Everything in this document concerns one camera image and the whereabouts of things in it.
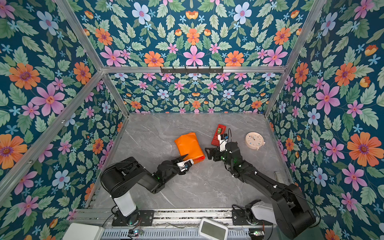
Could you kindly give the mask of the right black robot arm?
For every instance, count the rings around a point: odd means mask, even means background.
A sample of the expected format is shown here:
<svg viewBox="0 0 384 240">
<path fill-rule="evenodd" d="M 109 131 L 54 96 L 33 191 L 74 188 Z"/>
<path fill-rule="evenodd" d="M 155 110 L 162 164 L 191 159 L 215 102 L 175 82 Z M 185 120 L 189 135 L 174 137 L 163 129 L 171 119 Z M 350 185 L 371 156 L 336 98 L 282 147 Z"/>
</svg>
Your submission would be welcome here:
<svg viewBox="0 0 384 240">
<path fill-rule="evenodd" d="M 257 189 L 269 198 L 269 203 L 254 200 L 243 208 L 244 218 L 250 224 L 265 221 L 277 225 L 283 234 L 293 240 L 316 223 L 314 211 L 298 186 L 279 183 L 261 173 L 243 159 L 238 143 L 229 142 L 220 147 L 205 148 L 209 160 L 224 162 L 231 175 Z"/>
</svg>

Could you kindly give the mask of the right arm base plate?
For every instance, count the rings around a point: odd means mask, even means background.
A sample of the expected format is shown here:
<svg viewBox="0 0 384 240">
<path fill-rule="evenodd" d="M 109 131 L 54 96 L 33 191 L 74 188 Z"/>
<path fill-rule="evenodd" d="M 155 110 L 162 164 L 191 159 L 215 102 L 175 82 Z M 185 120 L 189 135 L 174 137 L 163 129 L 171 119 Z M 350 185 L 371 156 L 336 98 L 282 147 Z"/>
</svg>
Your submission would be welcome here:
<svg viewBox="0 0 384 240">
<path fill-rule="evenodd" d="M 234 226 L 248 226 L 257 223 L 255 217 L 249 209 L 232 207 L 232 221 Z"/>
</svg>

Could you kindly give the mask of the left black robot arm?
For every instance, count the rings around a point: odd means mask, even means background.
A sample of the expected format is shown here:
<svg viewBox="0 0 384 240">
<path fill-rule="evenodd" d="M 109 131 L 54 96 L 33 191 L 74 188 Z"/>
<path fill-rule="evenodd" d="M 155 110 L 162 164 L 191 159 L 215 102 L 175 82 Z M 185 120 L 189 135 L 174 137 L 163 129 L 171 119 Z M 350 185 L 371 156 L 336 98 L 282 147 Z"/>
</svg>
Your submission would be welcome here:
<svg viewBox="0 0 384 240">
<path fill-rule="evenodd" d="M 195 164 L 187 156 L 163 161 L 154 173 L 145 169 L 134 157 L 107 167 L 100 176 L 103 188 L 109 193 L 124 218 L 138 212 L 130 190 L 139 184 L 152 194 L 159 193 L 173 177 L 186 174 Z"/>
</svg>

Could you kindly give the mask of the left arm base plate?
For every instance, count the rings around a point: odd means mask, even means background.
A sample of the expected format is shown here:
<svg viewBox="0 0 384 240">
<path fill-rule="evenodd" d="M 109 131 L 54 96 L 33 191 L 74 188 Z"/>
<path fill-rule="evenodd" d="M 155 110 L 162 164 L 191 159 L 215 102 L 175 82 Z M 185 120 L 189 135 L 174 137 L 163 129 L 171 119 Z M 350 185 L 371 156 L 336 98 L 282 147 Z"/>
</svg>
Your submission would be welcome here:
<svg viewBox="0 0 384 240">
<path fill-rule="evenodd" d="M 134 210 L 130 215 L 124 216 L 120 210 L 114 213 L 113 227 L 151 226 L 154 220 L 153 210 Z"/>
</svg>

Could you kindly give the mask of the yellow orange wrapping paper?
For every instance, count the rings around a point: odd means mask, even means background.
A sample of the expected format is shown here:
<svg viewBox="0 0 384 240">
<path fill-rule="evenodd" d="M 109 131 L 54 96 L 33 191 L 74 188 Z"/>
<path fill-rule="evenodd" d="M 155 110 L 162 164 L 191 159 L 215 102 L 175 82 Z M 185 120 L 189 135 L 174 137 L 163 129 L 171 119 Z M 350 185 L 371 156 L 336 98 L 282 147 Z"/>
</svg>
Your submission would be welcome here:
<svg viewBox="0 0 384 240">
<path fill-rule="evenodd" d="M 186 155 L 186 160 L 192 159 L 195 163 L 200 163 L 205 160 L 205 155 L 200 147 L 196 133 L 180 136 L 175 140 L 175 144 L 177 145 L 180 155 Z"/>
</svg>

